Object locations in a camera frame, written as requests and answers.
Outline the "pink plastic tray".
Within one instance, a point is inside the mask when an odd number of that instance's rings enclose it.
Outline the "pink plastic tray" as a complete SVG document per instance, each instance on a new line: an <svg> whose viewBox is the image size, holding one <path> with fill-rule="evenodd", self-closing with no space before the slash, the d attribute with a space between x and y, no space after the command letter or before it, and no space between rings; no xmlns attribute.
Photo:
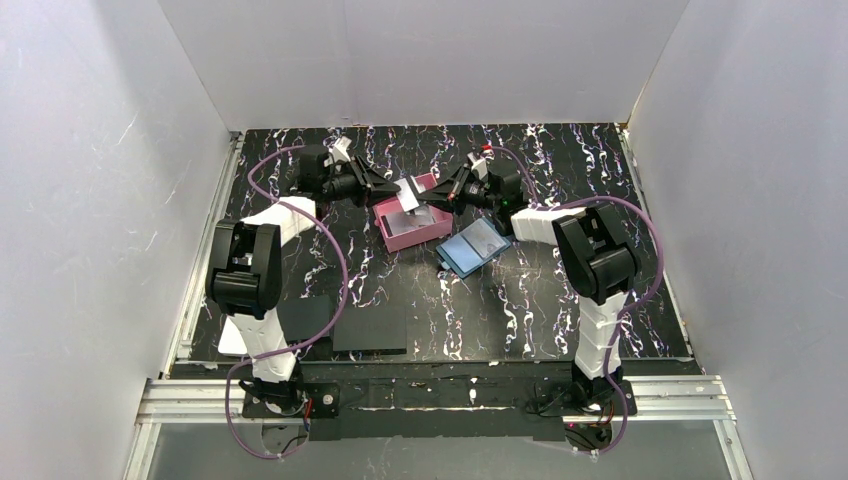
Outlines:
<svg viewBox="0 0 848 480"><path fill-rule="evenodd" d="M378 203L372 210L375 225L390 253L445 237L453 228L452 214L427 204L404 211L397 197Z"/></svg>

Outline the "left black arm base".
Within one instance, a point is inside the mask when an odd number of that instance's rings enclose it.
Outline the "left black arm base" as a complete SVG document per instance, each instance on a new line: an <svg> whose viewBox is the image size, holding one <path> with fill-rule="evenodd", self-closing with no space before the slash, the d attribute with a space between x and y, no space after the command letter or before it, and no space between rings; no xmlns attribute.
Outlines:
<svg viewBox="0 0 848 480"><path fill-rule="evenodd" d="M245 393L244 418L335 418L339 414L340 388L333 383L280 384L240 380Z"/></svg>

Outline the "white striped card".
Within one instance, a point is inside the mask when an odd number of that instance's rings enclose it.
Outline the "white striped card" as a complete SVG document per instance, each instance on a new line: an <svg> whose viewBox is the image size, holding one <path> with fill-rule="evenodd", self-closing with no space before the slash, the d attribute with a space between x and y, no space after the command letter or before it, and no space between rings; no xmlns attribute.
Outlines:
<svg viewBox="0 0 848 480"><path fill-rule="evenodd" d="M405 214L411 215L421 207L419 184L414 177L404 177L395 181L395 185L399 187L396 198Z"/></svg>

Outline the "blue leather card holder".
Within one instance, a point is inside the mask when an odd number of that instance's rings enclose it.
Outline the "blue leather card holder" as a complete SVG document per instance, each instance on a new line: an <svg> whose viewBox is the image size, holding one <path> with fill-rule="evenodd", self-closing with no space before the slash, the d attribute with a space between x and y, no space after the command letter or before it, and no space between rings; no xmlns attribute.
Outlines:
<svg viewBox="0 0 848 480"><path fill-rule="evenodd" d="M465 279L511 247L487 218L476 219L436 248L444 270Z"/></svg>

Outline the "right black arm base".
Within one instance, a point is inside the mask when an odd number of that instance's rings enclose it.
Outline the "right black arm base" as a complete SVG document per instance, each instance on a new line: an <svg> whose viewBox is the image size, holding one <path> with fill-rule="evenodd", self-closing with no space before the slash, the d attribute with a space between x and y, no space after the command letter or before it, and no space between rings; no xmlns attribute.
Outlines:
<svg viewBox="0 0 848 480"><path fill-rule="evenodd" d="M622 395L602 379L600 392L591 396L570 381L534 383L525 411L542 417L588 416L601 422L624 413L636 415L638 407L631 383L622 380L618 388Z"/></svg>

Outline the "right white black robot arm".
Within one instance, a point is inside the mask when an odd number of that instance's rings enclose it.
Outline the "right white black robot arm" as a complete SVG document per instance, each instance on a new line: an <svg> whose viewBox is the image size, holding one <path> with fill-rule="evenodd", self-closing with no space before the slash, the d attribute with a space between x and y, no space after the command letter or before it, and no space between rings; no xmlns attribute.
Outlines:
<svg viewBox="0 0 848 480"><path fill-rule="evenodd" d="M500 235L558 249L579 306L570 399L583 406L600 403L613 394L622 377L620 314L641 270L640 260L612 206L571 211L535 207L524 190L528 177L524 165L509 173L489 168L487 152L481 150L414 195L419 202L452 214L463 213L467 206L485 209Z"/></svg>

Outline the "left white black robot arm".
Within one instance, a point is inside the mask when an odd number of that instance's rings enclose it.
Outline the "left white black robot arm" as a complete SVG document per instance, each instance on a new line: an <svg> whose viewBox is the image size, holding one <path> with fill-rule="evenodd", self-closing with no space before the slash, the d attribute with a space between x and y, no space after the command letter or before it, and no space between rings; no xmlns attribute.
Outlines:
<svg viewBox="0 0 848 480"><path fill-rule="evenodd" d="M271 154L294 158L293 184L279 195L256 186L270 207L242 219L222 219L214 229L206 272L205 293L238 330L252 369L241 388L251 396L280 406L301 400L304 386L297 352L321 338L320 333L292 345L278 318L282 293L284 245L312 228L323 233L334 249L339 242L320 220L321 205L349 200L371 207L400 193L360 157L349 153L350 139L331 146L293 145Z"/></svg>

